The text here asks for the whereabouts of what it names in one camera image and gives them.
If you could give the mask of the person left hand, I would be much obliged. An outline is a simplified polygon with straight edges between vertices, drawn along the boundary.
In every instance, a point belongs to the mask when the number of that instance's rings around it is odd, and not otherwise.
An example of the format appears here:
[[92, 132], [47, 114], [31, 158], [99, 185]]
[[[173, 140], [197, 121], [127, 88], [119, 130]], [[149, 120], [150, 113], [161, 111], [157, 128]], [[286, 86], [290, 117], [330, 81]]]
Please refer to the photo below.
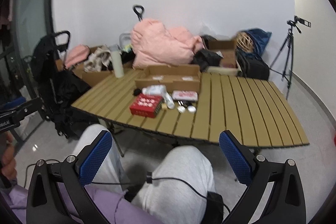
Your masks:
[[14, 137], [10, 132], [6, 132], [6, 149], [1, 157], [1, 173], [8, 179], [13, 180], [17, 176], [16, 161], [14, 157], [15, 148], [13, 146]]

